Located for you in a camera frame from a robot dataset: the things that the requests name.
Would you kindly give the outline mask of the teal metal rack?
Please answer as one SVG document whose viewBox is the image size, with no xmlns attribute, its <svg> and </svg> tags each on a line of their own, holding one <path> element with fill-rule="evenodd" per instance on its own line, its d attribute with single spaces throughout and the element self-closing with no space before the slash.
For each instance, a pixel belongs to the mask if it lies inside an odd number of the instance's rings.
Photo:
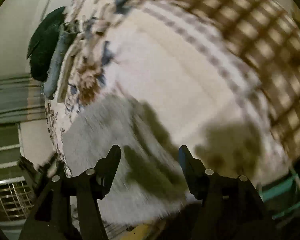
<svg viewBox="0 0 300 240">
<path fill-rule="evenodd" d="M 267 185 L 257 185 L 259 196 L 277 229 L 300 223 L 300 165 Z"/>
</svg>

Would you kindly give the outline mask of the cream floral patterned blanket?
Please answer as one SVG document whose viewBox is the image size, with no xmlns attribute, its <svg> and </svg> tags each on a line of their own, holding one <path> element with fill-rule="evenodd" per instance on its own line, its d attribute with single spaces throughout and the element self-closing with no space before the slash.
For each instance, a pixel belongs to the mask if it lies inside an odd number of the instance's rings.
<svg viewBox="0 0 300 240">
<path fill-rule="evenodd" d="M 65 161 L 63 134 L 108 95 L 149 105 L 170 146 L 223 176 L 268 184 L 300 155 L 300 29 L 277 1 L 72 0 L 64 14 L 82 44 L 46 111 Z"/>
</svg>

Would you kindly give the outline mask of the grey fluffy fleece pant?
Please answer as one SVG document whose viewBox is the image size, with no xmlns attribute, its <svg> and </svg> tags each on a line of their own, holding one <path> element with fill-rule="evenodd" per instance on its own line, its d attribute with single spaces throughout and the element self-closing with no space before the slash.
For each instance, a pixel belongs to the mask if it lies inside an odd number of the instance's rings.
<svg viewBox="0 0 300 240">
<path fill-rule="evenodd" d="M 177 149 L 149 105 L 108 95 L 90 104 L 63 134 L 63 153 L 74 176 L 93 167 L 111 146 L 121 160 L 110 192 L 100 201 L 103 220 L 138 224 L 165 218 L 193 201 Z"/>
</svg>

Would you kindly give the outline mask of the grey striped curtain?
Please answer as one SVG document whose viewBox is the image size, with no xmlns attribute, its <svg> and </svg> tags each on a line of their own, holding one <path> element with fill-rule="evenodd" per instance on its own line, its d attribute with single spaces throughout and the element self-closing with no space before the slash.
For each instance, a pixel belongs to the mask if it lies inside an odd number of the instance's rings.
<svg viewBox="0 0 300 240">
<path fill-rule="evenodd" d="M 0 77 L 0 125 L 45 118 L 41 82 L 30 74 Z"/>
</svg>

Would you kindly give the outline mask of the folded blue denim jeans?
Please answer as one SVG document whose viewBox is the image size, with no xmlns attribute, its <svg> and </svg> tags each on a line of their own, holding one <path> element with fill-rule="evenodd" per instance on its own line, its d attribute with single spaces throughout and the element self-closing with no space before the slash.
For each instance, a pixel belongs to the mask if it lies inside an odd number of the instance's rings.
<svg viewBox="0 0 300 240">
<path fill-rule="evenodd" d="M 78 33 L 79 26 L 77 21 L 65 22 L 61 24 L 59 28 L 58 41 L 50 61 L 49 70 L 47 72 L 47 80 L 43 84 L 43 94 L 49 100 L 53 99 L 53 95 L 57 89 L 61 65 L 66 52 Z"/>
</svg>

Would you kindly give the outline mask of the dark green folded garment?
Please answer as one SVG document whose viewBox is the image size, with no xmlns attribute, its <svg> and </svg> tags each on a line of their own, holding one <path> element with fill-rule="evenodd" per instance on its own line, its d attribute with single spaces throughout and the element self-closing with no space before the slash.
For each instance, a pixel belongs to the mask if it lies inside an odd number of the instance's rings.
<svg viewBox="0 0 300 240">
<path fill-rule="evenodd" d="M 26 58 L 30 60 L 31 76 L 37 81 L 47 80 L 47 71 L 58 41 L 59 28 L 64 23 L 64 9 L 65 7 L 59 7 L 49 13 L 30 39 Z"/>
</svg>

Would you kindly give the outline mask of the cream folded cloth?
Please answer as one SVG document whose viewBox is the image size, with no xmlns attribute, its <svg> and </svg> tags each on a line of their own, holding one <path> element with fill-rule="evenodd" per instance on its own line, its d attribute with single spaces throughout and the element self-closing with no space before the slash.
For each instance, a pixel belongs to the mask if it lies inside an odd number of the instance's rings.
<svg viewBox="0 0 300 240">
<path fill-rule="evenodd" d="M 68 79 L 74 64 L 74 58 L 81 49 L 82 40 L 75 39 L 69 47 L 61 65 L 61 71 L 57 83 L 56 100 L 58 103 L 63 103 L 68 86 Z"/>
</svg>

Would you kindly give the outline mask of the white framed barred window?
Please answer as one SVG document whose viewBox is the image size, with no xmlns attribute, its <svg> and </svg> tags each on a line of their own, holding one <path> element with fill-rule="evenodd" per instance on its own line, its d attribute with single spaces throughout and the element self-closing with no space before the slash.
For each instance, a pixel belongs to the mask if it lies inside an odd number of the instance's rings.
<svg viewBox="0 0 300 240">
<path fill-rule="evenodd" d="M 23 156 L 20 126 L 0 126 L 0 223 L 24 220 L 33 207 L 32 189 L 19 167 Z"/>
</svg>

